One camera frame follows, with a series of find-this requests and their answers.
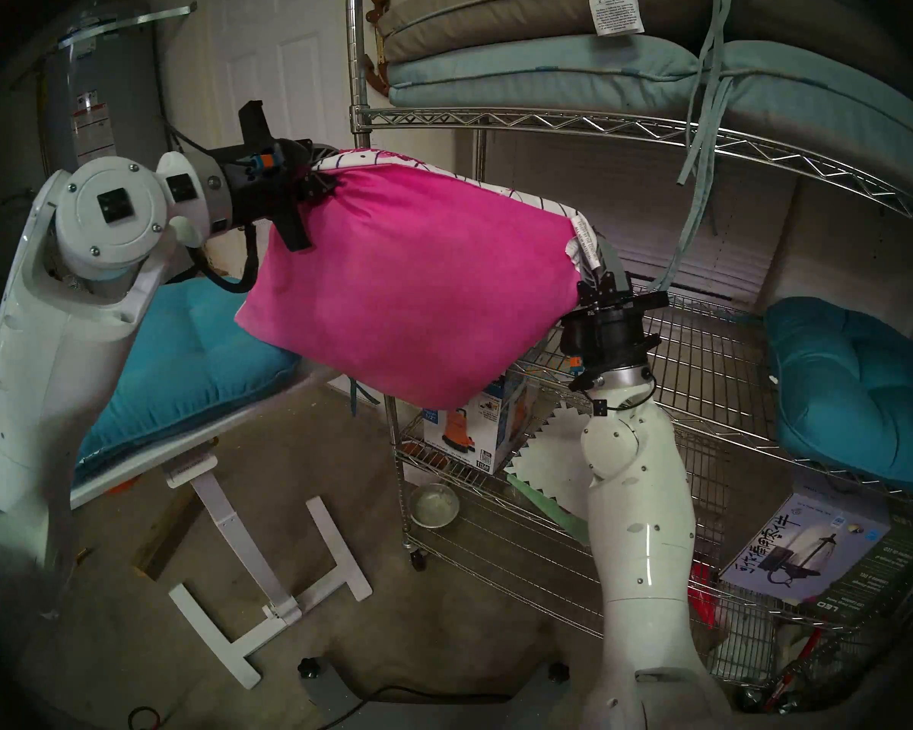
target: metal bowl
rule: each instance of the metal bowl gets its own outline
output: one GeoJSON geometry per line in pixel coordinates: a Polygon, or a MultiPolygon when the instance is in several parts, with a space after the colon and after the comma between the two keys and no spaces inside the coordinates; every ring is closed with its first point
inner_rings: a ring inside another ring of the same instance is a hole
{"type": "Polygon", "coordinates": [[[460,512],[460,498],[446,484],[424,484],[409,495],[409,514],[422,528],[443,528],[460,512]]]}

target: water heater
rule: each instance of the water heater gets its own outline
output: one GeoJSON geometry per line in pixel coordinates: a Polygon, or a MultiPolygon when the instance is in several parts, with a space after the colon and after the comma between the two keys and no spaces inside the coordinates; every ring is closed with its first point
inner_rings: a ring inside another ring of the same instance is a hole
{"type": "MultiPolygon", "coordinates": [[[[77,13],[61,42],[147,14],[123,0],[77,13]]],[[[103,156],[155,169],[168,150],[161,120],[154,26],[147,22],[84,38],[46,59],[44,130],[50,171],[74,172],[103,156]]]]}

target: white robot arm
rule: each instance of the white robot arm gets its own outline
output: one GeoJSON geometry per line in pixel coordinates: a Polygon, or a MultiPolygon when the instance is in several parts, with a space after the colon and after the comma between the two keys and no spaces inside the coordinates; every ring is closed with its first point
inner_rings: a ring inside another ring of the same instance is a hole
{"type": "MultiPolygon", "coordinates": [[[[155,173],[103,157],[56,172],[34,200],[0,306],[0,585],[14,578],[40,612],[55,610],[73,566],[69,499],[81,440],[115,391],[177,241],[195,249],[269,218],[289,247],[310,245],[296,201],[332,186],[309,172],[330,149],[274,139],[260,102],[240,121],[243,145],[169,152],[155,173]],[[137,275],[109,302],[52,276],[48,250],[79,278],[137,275]]],[[[252,282],[219,280],[234,290],[252,282]]]]}
{"type": "Polygon", "coordinates": [[[604,600],[603,663],[583,730],[723,727],[730,707],[693,647],[686,586],[696,519],[673,427],[652,399],[643,311],[666,293],[633,297],[605,273],[579,285],[561,351],[581,355],[594,415],[582,449],[594,480],[589,535],[604,600]]]}

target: pink pillow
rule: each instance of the pink pillow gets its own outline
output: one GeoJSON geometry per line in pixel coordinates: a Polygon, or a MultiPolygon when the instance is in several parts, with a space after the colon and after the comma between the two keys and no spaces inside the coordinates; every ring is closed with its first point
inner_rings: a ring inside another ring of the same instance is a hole
{"type": "Polygon", "coordinates": [[[270,230],[236,313],[254,337],[453,410],[575,307],[574,209],[372,149],[315,168],[338,185],[302,205],[314,248],[291,253],[270,230]]]}

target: cardboard box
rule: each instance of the cardboard box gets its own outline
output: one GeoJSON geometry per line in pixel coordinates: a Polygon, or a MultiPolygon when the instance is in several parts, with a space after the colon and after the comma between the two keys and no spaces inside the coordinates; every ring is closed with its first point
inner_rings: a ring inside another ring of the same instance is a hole
{"type": "Polygon", "coordinates": [[[422,412],[422,438],[438,450],[495,474],[531,421],[537,389],[519,374],[495,379],[463,408],[422,412]]]}
{"type": "Polygon", "coordinates": [[[891,528],[856,565],[818,597],[812,612],[854,625],[872,609],[897,605],[913,579],[913,512],[894,509],[891,528]]]}
{"type": "MultiPolygon", "coordinates": [[[[732,548],[725,540],[724,552],[740,549],[721,580],[803,603],[823,594],[875,547],[890,530],[889,513],[882,497],[839,492],[826,476],[807,468],[767,470],[776,472],[772,489],[745,497],[740,518],[748,524],[747,541],[741,545],[735,539],[732,548]]],[[[732,514],[738,509],[732,507],[732,514]]]]}

